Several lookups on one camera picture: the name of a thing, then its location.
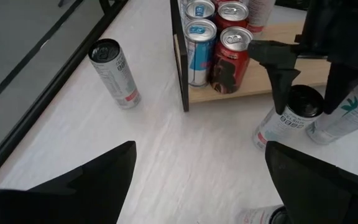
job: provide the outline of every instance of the aluminum can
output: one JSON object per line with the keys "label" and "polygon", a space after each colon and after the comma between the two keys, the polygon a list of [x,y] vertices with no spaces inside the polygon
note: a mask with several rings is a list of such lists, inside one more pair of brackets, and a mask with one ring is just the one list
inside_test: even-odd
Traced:
{"label": "aluminum can", "polygon": [[193,19],[209,19],[215,15],[215,5],[210,0],[193,0],[186,6],[185,24]]}
{"label": "aluminum can", "polygon": [[220,4],[215,16],[218,33],[233,26],[247,28],[246,18],[249,14],[247,6],[240,2],[229,1]]}
{"label": "aluminum can", "polygon": [[280,141],[304,130],[321,115],[323,104],[323,97],[314,88],[292,86],[284,112],[277,114],[273,107],[255,130],[252,137],[254,144],[264,150],[267,141]]}
{"label": "aluminum can", "polygon": [[239,219],[239,224],[291,224],[283,205],[244,210]]}
{"label": "aluminum can", "polygon": [[331,113],[323,113],[306,132],[318,144],[329,144],[358,130],[358,86]]}
{"label": "aluminum can", "polygon": [[180,0],[180,19],[181,19],[181,23],[183,28],[185,28],[185,22],[186,22],[186,6],[188,4],[188,2],[190,2],[191,0]]}
{"label": "aluminum can", "polygon": [[249,16],[247,29],[252,32],[255,40],[259,39],[272,13],[276,0],[250,0],[248,3]]}
{"label": "aluminum can", "polygon": [[242,27],[229,27],[221,33],[210,79],[214,90],[226,94],[240,88],[250,61],[247,48],[251,40],[252,34]]}
{"label": "aluminum can", "polygon": [[208,84],[216,38],[216,26],[206,19],[190,21],[185,28],[189,85],[201,88]]}
{"label": "aluminum can", "polygon": [[138,104],[140,94],[117,41],[101,39],[89,49],[88,56],[104,85],[122,109]]}
{"label": "aluminum can", "polygon": [[243,3],[245,6],[248,6],[248,2],[249,2],[249,0],[212,0],[212,3],[215,5],[215,8],[217,9],[222,3],[228,1],[237,1],[239,3]]}

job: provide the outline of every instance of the can lid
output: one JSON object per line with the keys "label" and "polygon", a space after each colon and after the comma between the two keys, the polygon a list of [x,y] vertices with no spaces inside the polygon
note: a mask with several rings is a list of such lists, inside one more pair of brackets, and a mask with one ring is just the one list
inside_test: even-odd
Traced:
{"label": "can lid", "polygon": [[296,115],[314,118],[323,112],[324,98],[317,90],[306,85],[291,86],[287,105]]}
{"label": "can lid", "polygon": [[222,3],[218,8],[218,14],[228,21],[241,21],[248,17],[248,7],[237,1]]}
{"label": "can lid", "polygon": [[106,63],[117,57],[120,46],[112,39],[96,41],[88,51],[89,58],[96,63]]}
{"label": "can lid", "polygon": [[230,50],[242,52],[247,50],[254,38],[251,32],[243,27],[229,27],[222,31],[221,42]]}
{"label": "can lid", "polygon": [[185,36],[195,42],[206,42],[215,38],[216,26],[207,19],[195,19],[186,25]]}
{"label": "can lid", "polygon": [[187,4],[186,15],[190,18],[207,18],[215,13],[215,5],[209,0],[194,0]]}

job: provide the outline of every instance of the wooden shelf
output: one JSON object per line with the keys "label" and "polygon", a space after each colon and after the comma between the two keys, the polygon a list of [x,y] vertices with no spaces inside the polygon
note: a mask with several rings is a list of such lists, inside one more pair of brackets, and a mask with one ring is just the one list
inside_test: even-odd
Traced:
{"label": "wooden shelf", "polygon": [[[266,27],[263,40],[277,40],[293,44],[295,35],[300,34],[303,21],[296,23],[277,24]],[[304,84],[309,86],[321,86],[327,83],[330,63],[320,59],[298,59],[295,68],[301,71],[293,84]],[[203,101],[220,100],[239,96],[249,96],[268,93],[272,90],[266,69],[255,60],[250,61],[247,72],[244,75],[240,89],[231,94],[220,94],[212,89],[210,85],[202,89],[189,86],[189,102],[197,103]]]}

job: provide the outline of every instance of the black can top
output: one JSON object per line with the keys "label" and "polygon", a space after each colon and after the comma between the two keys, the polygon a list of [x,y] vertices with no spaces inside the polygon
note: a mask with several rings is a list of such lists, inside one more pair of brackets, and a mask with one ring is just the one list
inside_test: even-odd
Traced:
{"label": "black can top", "polygon": [[101,39],[96,41],[89,49],[89,58],[96,63],[106,63],[117,57],[119,44],[112,39]]}
{"label": "black can top", "polygon": [[287,105],[296,115],[314,118],[323,112],[324,98],[317,90],[306,85],[291,86]]}
{"label": "black can top", "polygon": [[292,224],[285,207],[277,209],[269,220],[270,224]]}

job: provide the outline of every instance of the white tabletop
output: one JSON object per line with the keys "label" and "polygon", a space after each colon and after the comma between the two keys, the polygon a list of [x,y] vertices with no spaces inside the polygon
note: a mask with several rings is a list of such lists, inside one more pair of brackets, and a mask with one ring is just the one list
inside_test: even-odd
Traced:
{"label": "white tabletop", "polygon": [[[270,23],[305,12],[275,7]],[[251,134],[270,95],[181,105],[170,3],[130,0],[103,37],[116,39],[142,94],[120,110],[85,58],[0,168],[0,188],[29,189],[128,140],[137,162],[119,223],[230,223],[244,208],[281,203]],[[328,146],[305,133],[290,147],[358,175],[358,131]]]}

